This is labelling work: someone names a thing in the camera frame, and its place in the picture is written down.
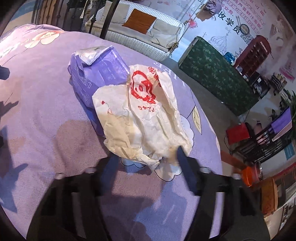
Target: white paper bag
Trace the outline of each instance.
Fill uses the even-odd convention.
[[[176,149],[192,148],[181,124],[173,85],[166,72],[130,66],[126,85],[100,87],[92,96],[106,147],[119,157],[154,170],[163,157],[177,164]]]

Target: orange pillow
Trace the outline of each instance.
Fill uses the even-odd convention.
[[[131,28],[142,34],[146,34],[148,29],[151,27],[155,20],[156,17],[153,17],[147,13],[134,9],[126,23],[122,26]]]

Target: qr code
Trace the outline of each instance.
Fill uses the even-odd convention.
[[[250,42],[254,39],[253,36],[251,34],[247,34],[247,35],[244,35],[244,34],[241,34],[241,38],[242,40],[244,40],[244,42],[249,45]]]

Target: purple bedsheet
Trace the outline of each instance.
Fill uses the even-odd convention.
[[[5,142],[0,155],[0,204],[24,237],[55,173],[79,174],[108,154],[75,97],[67,71],[74,51],[102,45],[113,45],[127,65],[143,64],[169,73],[179,112],[194,133],[190,156],[222,174],[216,135],[188,85],[171,70],[87,33],[24,25],[0,42],[0,65],[10,69],[8,80],[0,80],[0,130]],[[202,134],[193,121],[195,106]],[[179,241],[188,231],[198,200],[182,174],[165,182],[148,167],[120,163],[113,189],[101,198],[101,205],[113,240]],[[211,236],[219,233],[222,203],[218,195]]]

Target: gray floor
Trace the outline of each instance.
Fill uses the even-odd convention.
[[[181,80],[183,80],[192,89],[197,100],[199,101],[203,111],[205,112],[209,122],[211,123],[220,144],[221,150],[228,152],[228,148],[224,143],[226,136],[226,129],[239,123],[238,117],[235,116],[228,107],[221,103],[214,95],[212,95],[206,88],[199,84],[194,79],[186,75],[178,68],[178,63],[167,58],[161,62],[163,65],[170,68]],[[223,164],[223,174],[230,175],[232,167],[226,163]]]

